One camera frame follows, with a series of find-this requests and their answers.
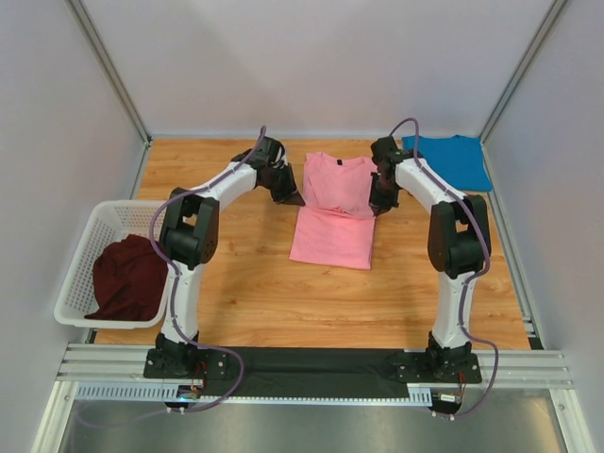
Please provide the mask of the pink t shirt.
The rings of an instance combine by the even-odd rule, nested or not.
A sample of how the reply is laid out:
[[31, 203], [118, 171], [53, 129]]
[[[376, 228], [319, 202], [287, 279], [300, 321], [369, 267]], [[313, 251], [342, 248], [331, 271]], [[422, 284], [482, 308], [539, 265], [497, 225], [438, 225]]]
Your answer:
[[365, 156], [337, 159], [306, 155], [302, 197], [290, 259], [308, 264], [369, 270], [376, 217], [369, 207], [372, 174]]

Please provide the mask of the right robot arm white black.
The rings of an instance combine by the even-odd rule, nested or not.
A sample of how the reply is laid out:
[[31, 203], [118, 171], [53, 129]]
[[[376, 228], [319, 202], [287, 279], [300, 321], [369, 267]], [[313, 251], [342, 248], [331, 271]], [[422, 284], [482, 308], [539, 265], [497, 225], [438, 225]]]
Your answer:
[[452, 188], [430, 170], [425, 159], [401, 149], [394, 137], [371, 144], [369, 206], [376, 216], [398, 206], [398, 193], [411, 194], [429, 214], [428, 259], [438, 274], [434, 325], [423, 352], [399, 352], [394, 366], [413, 382], [481, 382], [478, 357], [472, 352], [467, 325], [480, 272], [491, 257], [485, 200]]

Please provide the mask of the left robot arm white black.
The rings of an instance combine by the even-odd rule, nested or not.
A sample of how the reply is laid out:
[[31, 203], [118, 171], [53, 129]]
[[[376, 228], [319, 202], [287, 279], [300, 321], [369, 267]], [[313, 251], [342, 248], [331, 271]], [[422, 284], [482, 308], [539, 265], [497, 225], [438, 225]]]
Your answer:
[[197, 306], [205, 267], [218, 246], [220, 213], [258, 187], [267, 189], [276, 204], [305, 204], [285, 146], [264, 135], [206, 183], [174, 189], [152, 217], [150, 230], [163, 217], [155, 247], [169, 266], [169, 300], [155, 347], [147, 353], [145, 377], [191, 378], [201, 368], [207, 348], [197, 344]]

